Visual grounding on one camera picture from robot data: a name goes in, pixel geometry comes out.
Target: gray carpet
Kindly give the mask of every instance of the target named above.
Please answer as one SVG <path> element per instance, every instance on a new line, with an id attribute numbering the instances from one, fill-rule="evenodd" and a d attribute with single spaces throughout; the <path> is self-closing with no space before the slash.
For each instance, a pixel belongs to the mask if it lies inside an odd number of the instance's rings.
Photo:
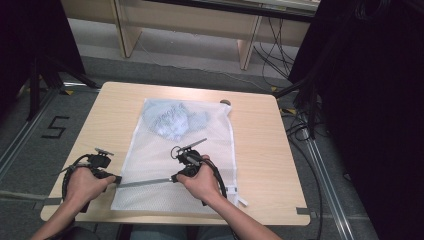
<path id="1" fill-rule="evenodd" d="M 222 74 L 198 70 L 181 70 L 152 64 L 89 57 L 84 57 L 83 62 L 87 75 L 98 83 L 113 80 L 240 92 L 270 92 L 270 86 L 264 82 L 262 77 L 258 76 L 234 75 L 257 85 L 255 86 L 252 83 L 231 79 Z M 65 81 L 75 81 L 66 74 L 63 74 L 62 77 Z M 277 86 L 289 85 L 279 79 L 267 80 Z M 0 191 L 30 194 L 28 195 L 30 197 L 42 198 L 47 196 L 56 180 L 54 173 L 61 170 L 96 96 L 97 93 L 78 89 L 71 95 L 56 96 L 25 147 L 19 153 L 4 178 L 1 179 Z M 281 98 L 278 101 L 279 106 L 282 108 L 293 108 L 292 101 L 295 96 L 296 94 L 292 93 Z M 28 93 L 25 93 L 10 109 L 8 116 L 0 120 L 0 153 L 5 151 L 6 145 L 11 142 L 13 136 L 25 123 L 27 113 Z M 48 129 L 50 122 L 55 116 L 69 117 L 67 120 L 59 119 L 56 123 L 61 127 L 65 127 L 66 130 L 59 139 L 43 138 L 43 135 L 58 134 L 59 130 Z M 289 128 L 292 122 L 293 118 L 284 118 L 286 128 Z M 325 136 L 328 135 L 325 125 L 319 125 L 317 131 L 323 135 L 317 135 L 317 143 L 352 226 L 355 239 L 378 239 L 356 195 L 355 189 L 343 177 L 343 164 L 337 151 L 333 148 L 331 138 Z M 309 157 L 306 144 L 304 142 L 298 142 L 298 144 Z M 308 208 L 311 212 L 318 213 L 318 191 L 311 169 L 296 148 L 292 147 L 292 152 Z M 41 226 L 42 221 L 39 218 L 40 209 L 36 204 L 37 200 L 11 199 L 4 197 L 4 195 L 0 199 L 0 239 L 28 239 Z M 341 239 L 324 195 L 323 205 L 321 239 Z M 81 225 L 88 229 L 94 228 L 94 224 L 83 223 Z M 314 217 L 306 227 L 272 226 L 271 229 L 284 239 L 316 239 L 318 227 L 319 219 Z M 117 229 L 118 225 L 116 224 L 99 224 L 97 234 L 101 239 L 115 239 Z"/>

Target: finger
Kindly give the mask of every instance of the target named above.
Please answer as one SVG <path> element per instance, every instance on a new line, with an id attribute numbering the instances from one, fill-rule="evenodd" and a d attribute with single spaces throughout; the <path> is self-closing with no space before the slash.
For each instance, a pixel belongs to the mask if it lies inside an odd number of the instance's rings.
<path id="1" fill-rule="evenodd" d="M 185 175 L 182 175 L 182 174 L 178 174 L 178 175 L 177 175 L 177 180 L 178 180 L 178 182 L 180 182 L 180 183 L 182 183 L 182 184 L 185 184 L 188 178 L 189 178 L 189 177 L 187 177 L 187 176 L 185 176 Z"/>
<path id="2" fill-rule="evenodd" d="M 209 164 L 204 163 L 200 166 L 199 172 L 200 171 L 202 171 L 202 172 L 207 171 L 208 169 L 209 169 L 209 171 L 213 172 L 211 166 L 209 166 Z"/>
<path id="3" fill-rule="evenodd" d="M 86 168 L 86 167 L 77 167 L 77 168 L 74 170 L 74 172 L 72 173 L 72 175 L 71 175 L 71 176 L 73 176 L 74 174 L 75 174 L 75 175 L 78 175 L 78 174 L 87 174 L 88 172 L 90 172 L 90 173 L 91 173 L 91 171 L 90 171 L 88 168 Z"/>
<path id="4" fill-rule="evenodd" d="M 107 185 L 109 185 L 109 184 L 115 182 L 116 177 L 115 176 L 109 176 L 107 178 L 103 178 L 102 180 L 105 181 L 107 183 Z"/>

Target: person's right hand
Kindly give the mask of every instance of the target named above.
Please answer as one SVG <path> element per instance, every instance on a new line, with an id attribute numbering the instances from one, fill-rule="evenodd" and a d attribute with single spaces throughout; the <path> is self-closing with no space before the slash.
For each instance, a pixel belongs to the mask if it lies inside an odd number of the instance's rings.
<path id="1" fill-rule="evenodd" d="M 203 159 L 209 159 L 208 155 L 203 155 Z M 213 175 L 212 169 L 202 163 L 199 172 L 194 177 L 187 177 L 182 174 L 177 175 L 178 182 L 182 183 L 193 197 L 209 204 L 216 198 L 222 197 L 219 192 L 218 181 Z"/>

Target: black cable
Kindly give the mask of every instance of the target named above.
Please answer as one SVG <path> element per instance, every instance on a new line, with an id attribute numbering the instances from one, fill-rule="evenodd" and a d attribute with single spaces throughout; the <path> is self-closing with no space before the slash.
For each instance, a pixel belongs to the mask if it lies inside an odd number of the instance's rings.
<path id="1" fill-rule="evenodd" d="M 307 129 L 307 128 L 308 128 L 308 126 L 306 126 L 306 125 L 302 125 L 302 126 L 301 126 L 301 127 L 299 127 L 298 129 L 296 129 L 294 132 L 292 132 L 292 133 L 288 134 L 287 136 L 292 136 L 292 135 L 294 135 L 294 138 L 296 138 L 296 140 L 297 140 L 297 141 L 299 141 L 299 142 L 303 142 L 303 141 L 309 140 L 309 139 L 310 139 L 310 138 L 309 138 L 309 136 L 307 136 L 306 138 L 299 138 L 299 137 L 298 137 L 298 133 L 299 133 L 300 131 L 304 130 L 304 129 Z"/>
<path id="2" fill-rule="evenodd" d="M 259 46 L 261 47 L 261 50 L 262 50 L 264 53 L 267 53 L 267 52 L 265 51 L 265 49 L 263 48 L 263 46 L 262 46 L 262 43 L 261 43 L 261 42 L 259 43 Z M 278 58 L 278 57 L 274 57 L 274 56 L 272 56 L 272 55 L 270 55 L 269 57 L 270 57 L 270 58 L 273 58 L 273 59 L 275 59 L 275 60 L 278 60 L 278 61 L 284 61 L 284 59 L 281 59 L 281 58 Z"/>
<path id="3" fill-rule="evenodd" d="M 203 159 L 202 157 L 199 157 L 198 155 L 195 155 L 195 154 L 187 154 L 187 156 L 190 156 L 190 157 L 196 159 L 198 162 L 203 162 L 203 163 L 207 164 L 212 169 L 213 175 L 215 176 L 216 180 L 218 181 L 218 185 L 221 189 L 222 196 L 227 198 L 227 189 L 225 188 L 224 180 L 222 180 L 221 174 L 219 173 L 219 170 L 215 166 L 215 164 L 210 159 Z M 230 226 L 229 226 L 229 228 L 231 230 L 233 238 L 235 240 L 239 240 L 240 237 L 237 235 L 237 233 L 234 232 L 234 230 Z"/>
<path id="4" fill-rule="evenodd" d="M 384 18 L 387 13 L 389 12 L 389 6 L 390 6 L 391 0 L 380 0 L 378 7 L 375 9 L 375 11 L 371 14 L 367 13 L 367 8 L 369 8 L 369 1 L 367 3 L 367 0 L 362 0 L 358 3 L 358 5 L 355 8 L 355 17 L 361 21 L 374 21 L 374 20 L 381 20 Z"/>
<path id="5" fill-rule="evenodd" d="M 283 59 L 283 65 L 284 65 L 284 68 L 286 69 L 286 72 L 287 72 L 287 74 L 290 74 L 290 68 L 288 67 L 288 65 L 287 65 L 287 61 L 286 61 L 286 59 L 285 59 L 285 57 L 284 57 L 284 55 L 287 55 L 287 54 L 285 54 L 285 52 L 284 52 L 284 50 L 283 50 L 283 47 L 281 46 L 282 45 L 282 39 L 281 39 L 281 28 L 283 27 L 283 21 L 280 19 L 280 25 L 279 25 L 279 27 L 280 27 L 280 29 L 279 29 L 279 31 L 278 31 L 278 33 L 277 33 L 277 35 L 275 34 L 275 31 L 274 31 L 274 28 L 272 27 L 272 23 L 271 23 L 271 18 L 268 18 L 268 22 L 269 22 L 269 26 L 271 27 L 271 31 L 272 31 L 272 35 L 274 36 L 274 42 L 277 44 L 277 47 L 278 47 L 278 49 L 280 50 L 280 54 L 281 54 L 281 57 L 282 57 L 282 59 Z M 277 36 L 280 36 L 280 44 L 278 44 L 278 37 Z"/>
<path id="6" fill-rule="evenodd" d="M 271 62 L 270 60 L 268 60 L 266 57 L 264 57 L 261 53 L 259 53 L 259 51 L 256 49 L 256 47 L 253 47 L 253 49 L 256 51 L 256 53 L 259 55 L 259 57 L 264 61 L 264 65 L 265 63 L 267 63 L 269 66 L 271 66 L 275 71 L 277 71 L 281 76 L 287 78 L 287 74 L 284 73 L 280 68 L 278 68 L 273 62 Z"/>
<path id="7" fill-rule="evenodd" d="M 318 233 L 317 233 L 317 240 L 319 240 L 321 238 L 321 232 L 322 232 L 322 224 L 323 224 L 323 219 L 322 219 L 322 215 L 323 215 L 323 204 L 322 204 L 322 194 L 321 194 L 321 186 L 318 180 L 318 177 L 315 173 L 314 168 L 312 167 L 312 164 L 309 162 L 308 158 L 306 157 L 305 153 L 302 151 L 302 149 L 291 139 L 288 138 L 289 142 L 291 144 L 293 144 L 293 146 L 300 152 L 300 154 L 302 154 L 302 156 L 305 158 L 306 162 L 308 163 L 309 168 L 312 171 L 312 174 L 314 175 L 314 179 L 315 182 L 317 184 L 317 190 L 318 190 L 318 198 L 319 198 L 319 226 L 318 226 Z"/>
<path id="8" fill-rule="evenodd" d="M 90 157 L 90 154 L 85 154 L 81 157 L 79 157 L 77 160 L 75 160 L 75 162 L 70 165 L 69 167 L 65 168 L 62 171 L 66 170 L 65 176 L 63 177 L 63 182 L 62 182 L 62 199 L 63 201 L 65 201 L 66 198 L 66 194 L 68 193 L 68 183 L 69 180 L 71 179 L 71 175 L 72 173 L 74 173 L 74 170 L 76 168 L 76 165 L 84 158 L 88 158 Z"/>
<path id="9" fill-rule="evenodd" d="M 283 89 L 283 90 L 281 90 L 279 92 L 273 93 L 272 95 L 275 98 L 280 98 L 280 97 L 282 97 L 284 95 L 287 95 L 287 94 L 289 94 L 289 93 L 291 93 L 291 92 L 293 92 L 295 90 L 298 90 L 303 85 L 304 85 L 304 81 L 301 80 L 301 81 L 298 81 L 298 82 L 293 83 L 293 85 L 291 85 L 289 87 L 286 87 L 285 89 Z"/>
<path id="10" fill-rule="evenodd" d="M 301 125 L 305 125 L 306 126 L 306 123 L 301 119 L 301 118 L 299 118 L 299 113 L 297 113 L 295 116 L 293 116 L 295 119 L 293 120 L 293 122 L 291 123 L 291 127 L 289 128 L 289 130 L 290 129 L 294 129 L 294 127 L 296 127 L 296 126 L 301 126 Z M 294 122 L 296 121 L 296 120 L 298 120 L 299 122 L 301 122 L 300 124 L 297 124 L 296 126 L 294 126 L 293 127 L 293 124 L 294 124 Z M 312 172 L 312 174 L 313 174 L 313 176 L 314 176 L 314 179 L 315 179 L 315 182 L 316 182 L 316 185 L 317 185 L 317 191 L 318 191 L 318 197 L 319 197 L 319 227 L 318 227 L 318 233 L 317 233 L 317 240 L 319 240 L 320 238 L 321 238 L 321 232 L 322 232 L 322 225 L 323 225 L 323 219 L 322 219 L 322 215 L 323 215 L 323 203 L 322 203 L 322 193 L 321 193 L 321 186 L 320 186 L 320 183 L 319 183 L 319 180 L 318 180 L 318 176 L 317 176 L 317 174 L 316 174 L 316 172 L 315 172 L 315 169 L 314 169 L 314 167 L 312 166 L 312 164 L 310 163 L 310 161 L 309 161 L 309 159 L 306 157 L 306 154 L 302 151 L 302 149 L 293 141 L 293 139 L 292 139 L 292 133 L 291 132 L 289 132 L 289 134 L 288 134 L 288 141 L 300 152 L 300 154 L 304 157 L 304 159 L 305 159 L 305 161 L 306 161 L 306 163 L 308 164 L 308 166 L 309 166 L 309 168 L 311 169 L 311 172 Z"/>
<path id="11" fill-rule="evenodd" d="M 96 233 L 97 232 L 97 227 L 99 226 L 99 224 L 98 223 L 95 223 L 94 224 L 94 227 L 93 227 L 93 233 Z"/>
<path id="12" fill-rule="evenodd" d="M 297 120 L 299 120 L 300 121 L 300 119 L 298 119 L 298 117 L 297 116 L 295 116 L 295 115 L 283 115 L 283 116 L 281 116 L 281 117 L 293 117 L 293 118 L 296 118 Z M 315 123 L 315 125 L 320 125 L 320 124 L 325 124 L 324 122 L 316 122 Z M 296 136 L 296 134 L 297 134 L 297 132 L 298 131 L 300 131 L 300 130 L 302 130 L 302 129 L 305 129 L 305 128 L 307 128 L 308 126 L 306 125 L 306 123 L 304 123 L 304 122 L 302 122 L 302 123 L 299 123 L 299 124 L 296 124 L 296 125 L 294 125 L 294 126 L 290 126 L 290 128 L 288 128 L 288 129 L 286 129 L 286 133 L 287 133 L 287 136 L 291 136 L 291 135 L 295 135 L 295 138 L 296 138 L 296 140 L 298 140 L 298 141 L 305 141 L 305 140 L 308 140 L 309 139 L 309 137 L 307 137 L 307 138 L 305 138 L 305 139 L 300 139 L 300 138 L 298 138 L 297 136 Z M 314 131 L 315 131 L 315 133 L 316 134 L 318 134 L 318 135 L 320 135 L 320 136 L 322 136 L 322 137 L 326 137 L 326 138 L 328 138 L 328 137 L 330 137 L 330 134 L 327 134 L 327 135 L 325 135 L 325 134 L 322 134 L 322 133 L 320 133 L 317 129 L 314 129 Z"/>

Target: person's left hand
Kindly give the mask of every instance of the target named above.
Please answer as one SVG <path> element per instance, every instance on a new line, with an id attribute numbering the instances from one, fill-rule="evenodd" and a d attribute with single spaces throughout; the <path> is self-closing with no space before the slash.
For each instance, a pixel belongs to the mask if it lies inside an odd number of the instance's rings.
<path id="1" fill-rule="evenodd" d="M 115 176 L 98 179 L 85 167 L 77 168 L 71 175 L 65 201 L 72 201 L 83 207 L 97 198 L 106 187 L 115 181 Z"/>

